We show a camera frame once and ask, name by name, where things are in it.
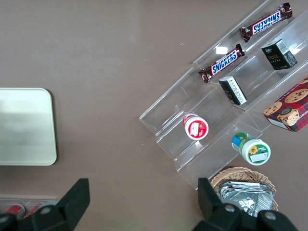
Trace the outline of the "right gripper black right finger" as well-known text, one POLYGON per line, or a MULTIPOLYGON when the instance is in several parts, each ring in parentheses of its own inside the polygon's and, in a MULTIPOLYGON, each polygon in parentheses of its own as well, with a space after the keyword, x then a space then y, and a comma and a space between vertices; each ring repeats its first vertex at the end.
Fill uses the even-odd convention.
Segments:
POLYGON ((198 204, 204 219, 195 231, 296 231, 284 214, 262 210, 253 217, 238 207, 222 203, 207 178, 198 179, 198 204))

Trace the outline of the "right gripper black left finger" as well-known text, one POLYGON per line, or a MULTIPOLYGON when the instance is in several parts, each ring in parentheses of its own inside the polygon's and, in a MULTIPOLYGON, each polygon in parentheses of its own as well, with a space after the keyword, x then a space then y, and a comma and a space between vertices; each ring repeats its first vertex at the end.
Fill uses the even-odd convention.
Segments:
POLYGON ((73 231, 90 204, 89 179, 79 179, 56 205, 45 205, 27 218, 1 214, 2 231, 73 231))

